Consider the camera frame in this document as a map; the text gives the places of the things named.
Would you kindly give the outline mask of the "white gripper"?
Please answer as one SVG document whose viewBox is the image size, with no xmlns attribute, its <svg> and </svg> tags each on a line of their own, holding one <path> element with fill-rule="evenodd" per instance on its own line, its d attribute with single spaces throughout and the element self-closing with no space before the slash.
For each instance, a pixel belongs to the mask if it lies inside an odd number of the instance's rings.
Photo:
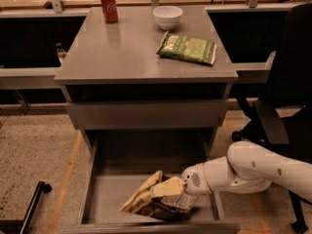
<svg viewBox="0 0 312 234">
<path fill-rule="evenodd" d="M 188 167 L 181 174 L 181 178 L 174 176 L 152 186 L 150 189 L 152 196 L 176 196 L 180 195 L 184 188 L 187 194 L 194 197 L 213 193 L 205 178 L 204 164 Z"/>
</svg>

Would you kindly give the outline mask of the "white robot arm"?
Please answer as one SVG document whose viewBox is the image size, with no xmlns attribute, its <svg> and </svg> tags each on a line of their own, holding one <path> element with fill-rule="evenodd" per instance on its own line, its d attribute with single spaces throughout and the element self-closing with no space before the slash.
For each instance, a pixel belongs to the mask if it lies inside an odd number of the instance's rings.
<svg viewBox="0 0 312 234">
<path fill-rule="evenodd" d="M 185 169 L 155 185 L 152 195 L 198 197 L 227 191 L 237 194 L 266 190 L 276 183 L 306 201 L 312 201 L 312 165 L 274 153 L 249 141 L 230 145 L 227 155 Z"/>
</svg>

